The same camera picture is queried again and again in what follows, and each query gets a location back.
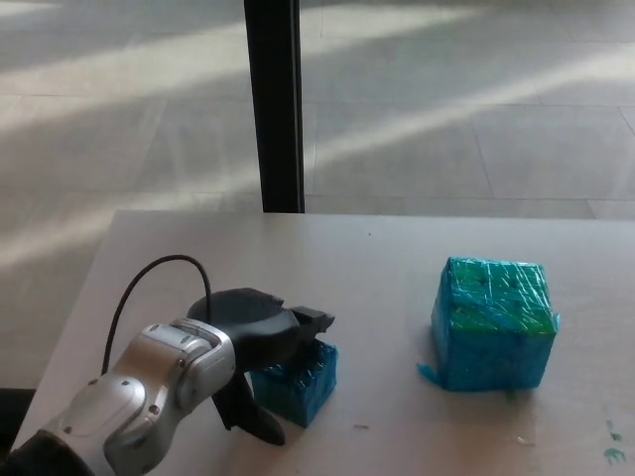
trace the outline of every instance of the floor tile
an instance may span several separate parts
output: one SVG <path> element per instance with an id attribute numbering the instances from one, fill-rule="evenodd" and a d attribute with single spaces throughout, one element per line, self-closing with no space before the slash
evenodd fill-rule
<path id="1" fill-rule="evenodd" d="M 110 35 L 56 36 L 57 54 L 65 60 L 42 66 L 33 92 L 213 98 L 246 98 L 249 94 L 247 44 L 242 36 L 143 35 L 121 48 L 101 50 L 99 43 L 107 42 Z M 94 43 L 94 47 L 88 48 L 84 42 Z M 99 53 L 87 55 L 85 50 Z"/>
<path id="2" fill-rule="evenodd" d="M 564 42 L 570 39 L 547 1 L 326 2 L 325 37 L 420 37 L 496 42 Z"/>
<path id="3" fill-rule="evenodd" d="M 126 208 L 135 210 L 262 212 L 262 200 L 257 193 L 135 192 L 130 198 Z"/>
<path id="4" fill-rule="evenodd" d="M 527 61 L 527 50 L 508 42 L 396 42 L 392 97 L 440 106 L 540 103 L 532 81 L 538 71 Z"/>
<path id="5" fill-rule="evenodd" d="M 391 102 L 391 45 L 355 39 L 303 38 L 303 99 Z"/>
<path id="6" fill-rule="evenodd" d="M 561 44 L 534 47 L 529 64 L 544 104 L 635 105 L 635 46 Z"/>
<path id="7" fill-rule="evenodd" d="M 307 213 L 403 215 L 404 199 L 395 196 L 307 195 Z"/>
<path id="8" fill-rule="evenodd" d="M 621 107 L 620 112 L 633 134 L 635 134 L 635 107 Z"/>
<path id="9" fill-rule="evenodd" d="M 139 191 L 258 192 L 253 106 L 168 103 L 137 183 Z"/>
<path id="10" fill-rule="evenodd" d="M 24 96 L 0 116 L 0 185 L 130 189 L 164 104 Z"/>
<path id="11" fill-rule="evenodd" d="M 497 198 L 635 196 L 635 137 L 617 109 L 501 107 L 473 122 Z"/>
<path id="12" fill-rule="evenodd" d="M 67 31 L 72 29 L 87 4 L 85 0 L 2 1 L 0 31 Z"/>
<path id="13" fill-rule="evenodd" d="M 635 220 L 635 201 L 591 200 L 588 204 L 600 220 Z"/>
<path id="14" fill-rule="evenodd" d="M 12 238 L 34 209 L 37 194 L 18 188 L 0 188 L 0 239 Z"/>
<path id="15" fill-rule="evenodd" d="M 94 51 L 86 44 L 64 51 L 60 47 L 61 38 L 59 34 L 0 31 L 0 94 L 33 93 L 34 82 L 43 67 Z M 112 42 L 104 44 L 110 48 Z"/>
<path id="16" fill-rule="evenodd" d="M 188 34 L 216 33 L 244 35 L 242 2 L 233 0 L 64 0 L 82 3 L 43 11 L 31 18 L 7 22 L 6 28 L 25 24 L 27 29 L 59 29 L 76 32 Z M 320 0 L 302 3 L 303 35 L 319 36 Z"/>
<path id="17" fill-rule="evenodd" d="M 417 109 L 321 106 L 315 175 L 324 195 L 490 196 L 469 120 Z"/>
<path id="18" fill-rule="evenodd" d="M 585 200 L 407 198 L 406 213 L 495 218 L 593 218 Z"/>
<path id="19" fill-rule="evenodd" d="M 579 42 L 633 42 L 635 41 L 635 4 L 628 8 L 560 13 L 560 18 L 571 37 Z"/>
<path id="20" fill-rule="evenodd" d="M 231 0 L 93 0 L 76 30 L 122 33 L 240 32 L 241 2 Z"/>

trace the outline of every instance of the green and blue cube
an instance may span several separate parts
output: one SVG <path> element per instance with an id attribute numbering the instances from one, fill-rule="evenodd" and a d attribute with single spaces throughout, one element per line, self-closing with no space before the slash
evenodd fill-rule
<path id="1" fill-rule="evenodd" d="M 337 356 L 335 346 L 315 339 L 289 362 L 251 372 L 256 403 L 308 427 L 337 384 Z"/>
<path id="2" fill-rule="evenodd" d="M 559 330 L 541 265 L 472 258 L 447 260 L 432 322 L 438 383 L 457 392 L 538 387 Z"/>

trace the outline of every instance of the tiled floor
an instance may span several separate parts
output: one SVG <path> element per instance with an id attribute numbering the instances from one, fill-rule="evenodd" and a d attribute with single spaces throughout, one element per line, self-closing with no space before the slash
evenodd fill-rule
<path id="1" fill-rule="evenodd" d="M 302 4 L 310 212 L 635 219 L 635 0 Z M 0 0 L 0 387 L 119 207 L 260 209 L 239 0 Z"/>

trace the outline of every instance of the small blue box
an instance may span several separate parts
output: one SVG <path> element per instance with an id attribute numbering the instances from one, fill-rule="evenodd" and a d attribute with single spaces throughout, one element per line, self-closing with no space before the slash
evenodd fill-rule
<path id="1" fill-rule="evenodd" d="M 335 388 L 337 349 L 314 340 L 291 362 L 251 372 L 256 403 L 308 427 Z"/>
<path id="2" fill-rule="evenodd" d="M 559 328 L 542 266 L 450 258 L 433 310 L 438 383 L 458 392 L 540 384 Z"/>

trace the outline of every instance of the white table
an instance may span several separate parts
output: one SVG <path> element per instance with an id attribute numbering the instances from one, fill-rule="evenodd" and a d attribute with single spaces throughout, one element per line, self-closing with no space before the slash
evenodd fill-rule
<path id="1" fill-rule="evenodd" d="M 152 474 L 635 474 L 635 224 L 618 222 L 119 212 L 18 444 L 98 374 L 126 285 L 172 253 L 200 259 L 215 290 L 253 287 L 335 314 L 324 340 L 339 347 L 339 384 L 310 429 L 285 424 L 282 448 L 225 431 L 203 404 Z M 418 374 L 449 255 L 546 266 L 562 329 L 533 396 L 450 394 Z M 113 360 L 143 326 L 184 316 L 201 296 L 190 265 L 153 271 L 124 311 Z M 609 465 L 612 447 L 626 462 Z"/>

